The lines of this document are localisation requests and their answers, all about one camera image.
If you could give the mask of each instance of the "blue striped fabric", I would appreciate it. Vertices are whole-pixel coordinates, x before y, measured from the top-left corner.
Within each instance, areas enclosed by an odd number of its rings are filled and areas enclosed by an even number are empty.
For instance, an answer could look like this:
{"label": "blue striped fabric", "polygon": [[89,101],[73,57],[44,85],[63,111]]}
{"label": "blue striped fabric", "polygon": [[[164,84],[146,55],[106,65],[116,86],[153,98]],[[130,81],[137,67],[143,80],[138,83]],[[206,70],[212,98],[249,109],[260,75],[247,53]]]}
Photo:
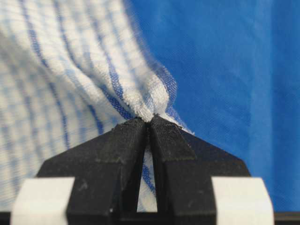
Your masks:
{"label": "blue striped fabric", "polygon": [[[0,0],[0,210],[43,161],[135,116],[185,128],[126,1]],[[139,211],[156,210],[145,153]]]}

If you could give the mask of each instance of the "cloth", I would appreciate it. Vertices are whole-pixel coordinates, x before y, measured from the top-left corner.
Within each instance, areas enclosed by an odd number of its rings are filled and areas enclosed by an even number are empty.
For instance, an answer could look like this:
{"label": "cloth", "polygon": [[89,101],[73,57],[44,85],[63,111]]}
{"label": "cloth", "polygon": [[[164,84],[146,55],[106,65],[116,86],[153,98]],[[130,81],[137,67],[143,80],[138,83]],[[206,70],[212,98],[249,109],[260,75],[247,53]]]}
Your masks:
{"label": "cloth", "polygon": [[132,3],[187,126],[262,177],[275,211],[300,211],[300,1]]}
{"label": "cloth", "polygon": [[[185,126],[176,82],[121,0],[0,0],[0,210],[43,161],[154,113]],[[146,151],[138,210],[156,210]]]}

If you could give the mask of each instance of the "white tape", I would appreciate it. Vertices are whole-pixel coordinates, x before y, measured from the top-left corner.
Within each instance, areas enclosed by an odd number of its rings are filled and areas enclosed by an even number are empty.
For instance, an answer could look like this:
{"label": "white tape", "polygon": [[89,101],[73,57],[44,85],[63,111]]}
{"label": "white tape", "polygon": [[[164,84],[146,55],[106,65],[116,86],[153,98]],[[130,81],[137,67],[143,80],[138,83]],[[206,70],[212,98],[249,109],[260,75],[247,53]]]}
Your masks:
{"label": "white tape", "polygon": [[66,209],[75,178],[27,179],[13,205],[11,225],[67,225]]}
{"label": "white tape", "polygon": [[217,225],[273,225],[273,207],[261,178],[212,177]]}

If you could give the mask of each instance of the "blue backdrop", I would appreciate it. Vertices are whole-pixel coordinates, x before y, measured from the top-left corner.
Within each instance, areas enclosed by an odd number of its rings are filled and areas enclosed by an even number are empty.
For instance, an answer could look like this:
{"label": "blue backdrop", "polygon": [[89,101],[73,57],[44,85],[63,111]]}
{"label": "blue backdrop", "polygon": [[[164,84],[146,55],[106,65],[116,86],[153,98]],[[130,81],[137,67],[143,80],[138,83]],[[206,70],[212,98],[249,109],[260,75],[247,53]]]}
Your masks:
{"label": "blue backdrop", "polygon": [[276,211],[300,210],[300,1],[132,3],[187,126],[263,177]]}

